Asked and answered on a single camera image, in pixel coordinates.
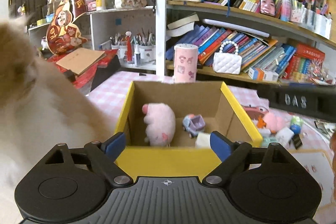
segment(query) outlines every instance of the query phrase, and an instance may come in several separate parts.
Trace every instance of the cat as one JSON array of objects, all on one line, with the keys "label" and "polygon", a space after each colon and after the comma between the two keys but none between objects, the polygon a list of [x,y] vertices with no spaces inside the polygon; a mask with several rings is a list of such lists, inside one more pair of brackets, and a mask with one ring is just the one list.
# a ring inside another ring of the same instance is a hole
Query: cat
[{"label": "cat", "polygon": [[0,220],[8,214],[1,197],[13,207],[16,185],[53,146],[83,147],[113,135],[113,125],[66,77],[35,57],[21,31],[25,21],[0,21]]}]

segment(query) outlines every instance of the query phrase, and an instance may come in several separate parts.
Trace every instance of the paper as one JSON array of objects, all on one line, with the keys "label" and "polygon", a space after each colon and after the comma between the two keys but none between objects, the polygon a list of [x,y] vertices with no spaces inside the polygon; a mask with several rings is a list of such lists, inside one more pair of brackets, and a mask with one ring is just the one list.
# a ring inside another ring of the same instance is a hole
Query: paper
[{"label": "paper", "polygon": [[292,153],[292,156],[310,173],[319,183],[322,190],[322,199],[319,208],[335,203],[334,172],[330,162],[322,151]]},{"label": "paper", "polygon": [[93,51],[86,48],[78,48],[56,62],[56,64],[65,69],[71,70],[77,75],[80,75],[92,64],[103,58],[104,55],[104,51]]}]

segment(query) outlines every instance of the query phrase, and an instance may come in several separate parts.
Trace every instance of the pink canister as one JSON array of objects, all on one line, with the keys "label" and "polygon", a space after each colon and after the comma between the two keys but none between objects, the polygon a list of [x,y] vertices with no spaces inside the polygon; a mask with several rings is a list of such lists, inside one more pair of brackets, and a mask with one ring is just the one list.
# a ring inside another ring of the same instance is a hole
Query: pink canister
[{"label": "pink canister", "polygon": [[198,47],[192,44],[174,46],[174,82],[192,83],[196,80]]}]

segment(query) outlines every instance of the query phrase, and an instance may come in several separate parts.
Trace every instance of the pearl handle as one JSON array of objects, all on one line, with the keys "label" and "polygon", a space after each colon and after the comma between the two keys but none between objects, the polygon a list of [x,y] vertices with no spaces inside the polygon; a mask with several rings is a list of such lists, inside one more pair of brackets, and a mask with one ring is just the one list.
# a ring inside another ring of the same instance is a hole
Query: pearl handle
[{"label": "pearl handle", "polygon": [[238,55],[238,45],[237,45],[235,42],[233,42],[233,41],[225,41],[225,42],[221,45],[221,47],[219,48],[219,52],[223,53],[223,49],[224,49],[224,47],[225,47],[226,45],[228,45],[228,44],[232,44],[232,45],[236,48],[234,54],[235,54],[235,55]]}]

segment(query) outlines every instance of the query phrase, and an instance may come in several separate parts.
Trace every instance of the red tassel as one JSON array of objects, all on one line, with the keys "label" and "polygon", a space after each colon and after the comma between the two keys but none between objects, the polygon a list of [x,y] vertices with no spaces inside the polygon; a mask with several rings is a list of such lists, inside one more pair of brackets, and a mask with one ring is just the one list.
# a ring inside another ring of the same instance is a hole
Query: red tassel
[{"label": "red tassel", "polygon": [[127,62],[132,61],[132,46],[131,46],[131,37],[126,37],[127,41]]}]

